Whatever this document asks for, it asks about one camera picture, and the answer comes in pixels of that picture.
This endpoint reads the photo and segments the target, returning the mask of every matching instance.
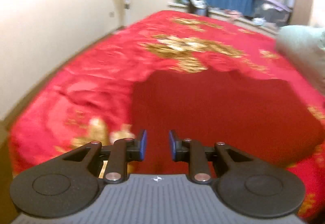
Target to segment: ribbed gray surface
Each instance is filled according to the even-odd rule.
[[[257,220],[237,214],[220,202],[209,186],[185,175],[131,175],[118,185],[107,185],[98,199],[81,212],[42,220],[19,215],[13,224],[302,224],[295,215]]]

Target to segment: red bedspread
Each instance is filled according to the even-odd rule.
[[[14,170],[21,172],[70,150],[74,138],[86,136],[94,116],[102,117],[110,131],[129,124],[133,84],[156,70],[197,73],[212,67],[255,79],[286,80],[322,120],[324,97],[274,45],[271,38],[227,22],[174,11],[153,14],[96,44],[46,85],[12,128]],[[307,187],[300,211],[305,218],[325,202],[323,146],[289,169]]]

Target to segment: dark red fabric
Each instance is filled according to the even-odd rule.
[[[156,71],[134,85],[132,117],[134,132],[148,130],[141,173],[187,172],[170,158],[170,129],[206,146],[224,141],[282,166],[311,154],[324,139],[322,125],[287,82],[252,79],[237,70]]]

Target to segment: plastic storage container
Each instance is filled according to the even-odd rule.
[[[278,27],[287,25],[292,10],[274,0],[253,0],[253,17],[264,18]]]

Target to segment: black circular joint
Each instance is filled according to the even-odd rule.
[[[238,163],[220,177],[215,189],[228,207],[261,219],[296,213],[305,196],[297,176],[265,163]]]
[[[98,178],[76,162],[62,161],[32,167],[14,178],[10,196],[24,213],[59,218],[90,205],[99,192]]]
[[[33,189],[45,196],[60,195],[70,187],[68,177],[60,174],[48,174],[35,179]]]

